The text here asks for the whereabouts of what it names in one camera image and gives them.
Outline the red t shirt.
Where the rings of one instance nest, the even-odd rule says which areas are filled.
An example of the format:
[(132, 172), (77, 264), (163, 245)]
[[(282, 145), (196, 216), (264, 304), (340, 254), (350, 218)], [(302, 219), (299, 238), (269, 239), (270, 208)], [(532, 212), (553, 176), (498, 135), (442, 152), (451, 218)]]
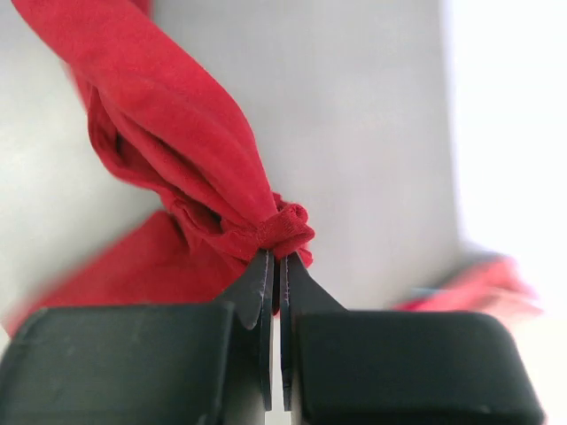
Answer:
[(15, 8), (69, 66), (105, 168), (155, 192), (163, 209), (19, 308), (9, 335), (47, 307), (209, 301), (259, 250), (312, 263), (306, 209), (270, 188), (243, 112), (152, 22), (150, 2), (18, 1)]

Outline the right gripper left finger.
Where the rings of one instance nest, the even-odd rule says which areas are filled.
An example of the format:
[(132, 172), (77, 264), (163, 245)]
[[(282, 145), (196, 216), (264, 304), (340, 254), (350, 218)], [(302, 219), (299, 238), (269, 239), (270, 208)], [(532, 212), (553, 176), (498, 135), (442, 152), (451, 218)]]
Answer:
[(204, 304), (43, 308), (1, 361), (4, 424), (262, 424), (275, 260)]

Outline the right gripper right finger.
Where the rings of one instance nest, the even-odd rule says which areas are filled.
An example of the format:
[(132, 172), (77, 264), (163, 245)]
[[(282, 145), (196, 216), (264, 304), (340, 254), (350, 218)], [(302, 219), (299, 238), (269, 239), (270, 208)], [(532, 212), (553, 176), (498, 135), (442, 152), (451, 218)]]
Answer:
[(279, 266), (283, 406), (295, 424), (541, 424), (508, 329), (484, 311), (355, 311)]

